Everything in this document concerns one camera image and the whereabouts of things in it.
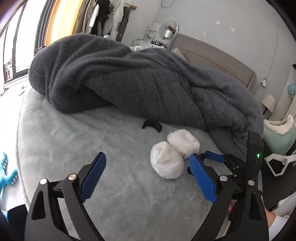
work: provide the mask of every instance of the white jacket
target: white jacket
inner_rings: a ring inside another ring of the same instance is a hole
[[[110,35],[111,39],[115,41],[123,18],[124,0],[110,0],[110,5],[113,6],[113,9],[104,24],[103,36]]]

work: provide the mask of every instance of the white wall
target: white wall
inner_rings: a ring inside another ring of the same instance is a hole
[[[164,0],[163,5],[171,1]],[[255,96],[258,101],[268,93],[278,101],[286,91],[291,64],[296,62],[296,42],[265,0],[175,0],[171,7],[158,9],[154,22],[166,18],[179,22],[180,34],[211,44],[255,71],[253,90],[266,77],[266,88]]]
[[[123,43],[133,46],[134,40],[144,39],[148,26],[153,23],[161,0],[126,0],[125,2],[137,6],[135,11],[131,11],[123,36]]]

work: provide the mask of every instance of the white sleeve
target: white sleeve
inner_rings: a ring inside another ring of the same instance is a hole
[[[274,237],[281,231],[281,229],[284,227],[287,221],[288,219],[286,218],[276,216],[274,222],[268,229],[269,241],[272,241],[274,239]]]

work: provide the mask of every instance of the wall outlet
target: wall outlet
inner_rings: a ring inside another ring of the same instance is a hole
[[[262,80],[261,84],[263,85],[264,88],[266,87],[266,78],[264,78],[264,79]]]

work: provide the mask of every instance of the light gray bedsheet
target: light gray bedsheet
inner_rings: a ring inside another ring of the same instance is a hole
[[[149,127],[141,129],[143,122],[116,107],[62,114],[28,86],[17,137],[18,170],[27,206],[40,179],[63,180],[102,151],[107,166],[85,208],[105,240],[191,240],[211,203],[187,173],[187,161],[181,177],[165,180],[149,159],[154,144],[183,127],[163,124],[158,133]],[[200,152],[220,153],[208,133],[186,129],[200,141]],[[218,174],[230,174],[223,164],[211,160],[205,164]],[[64,204],[61,209],[75,236]]]

